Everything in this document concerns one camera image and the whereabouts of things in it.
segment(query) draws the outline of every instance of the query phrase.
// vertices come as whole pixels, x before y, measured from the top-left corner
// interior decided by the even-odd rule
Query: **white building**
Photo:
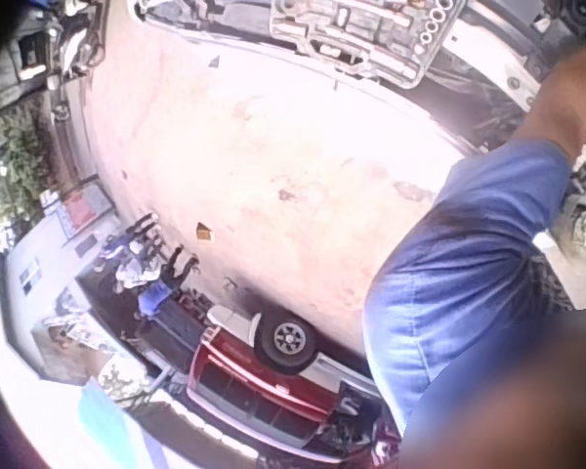
[[[56,313],[60,298],[80,311],[91,308],[74,280],[100,253],[121,222],[97,186],[96,196],[64,202],[47,215],[7,255],[4,296],[10,342],[30,366],[42,371],[43,358],[31,334],[39,321]]]

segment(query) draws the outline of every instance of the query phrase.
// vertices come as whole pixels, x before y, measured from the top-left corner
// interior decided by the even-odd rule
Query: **man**
[[[511,142],[452,169],[374,279],[365,348],[402,434],[432,380],[486,334],[572,310],[532,239],[556,220],[585,143],[586,47],[552,71]]]
[[[139,295],[139,309],[142,316],[147,318],[155,316],[158,313],[160,304],[180,290],[193,266],[198,264],[199,261],[197,258],[192,256],[185,264],[183,272],[175,277],[174,264],[183,249],[182,246],[179,246],[174,250],[174,253],[169,258],[169,262],[160,273],[160,278],[148,285]]]
[[[157,220],[158,216],[156,214],[148,213],[137,220],[134,225],[128,227],[120,236],[109,236],[100,252],[100,258],[105,260],[113,259],[121,252],[124,252],[132,241],[145,241],[147,232],[156,227]],[[144,223],[149,221],[151,223],[144,226]]]
[[[135,288],[159,278],[161,263],[158,254],[162,246],[163,240],[159,235],[149,239],[145,244],[131,242],[130,250],[133,255],[122,260],[115,272],[115,292],[120,293],[124,288]]]

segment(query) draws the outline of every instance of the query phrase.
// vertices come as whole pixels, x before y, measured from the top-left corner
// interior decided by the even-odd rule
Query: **pavement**
[[[373,276],[460,157],[412,109],[137,24],[125,2],[110,5],[84,115],[119,212],[159,215],[167,242],[201,261],[193,287],[234,306],[230,278],[360,354]],[[198,223],[213,239],[196,238]]]

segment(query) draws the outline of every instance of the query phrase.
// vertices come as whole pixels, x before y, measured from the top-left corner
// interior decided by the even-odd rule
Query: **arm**
[[[586,144],[586,46],[554,68],[512,139],[552,142],[575,162]]]
[[[403,432],[430,382],[491,331],[560,311],[534,283],[533,237],[552,226],[586,141],[586,49],[541,88],[512,142],[459,162],[367,295],[373,377]]]

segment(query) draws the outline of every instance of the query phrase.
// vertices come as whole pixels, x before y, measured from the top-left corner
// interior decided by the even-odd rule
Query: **sign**
[[[108,197],[97,184],[92,183],[60,203],[56,213],[65,235],[72,239],[111,208]]]

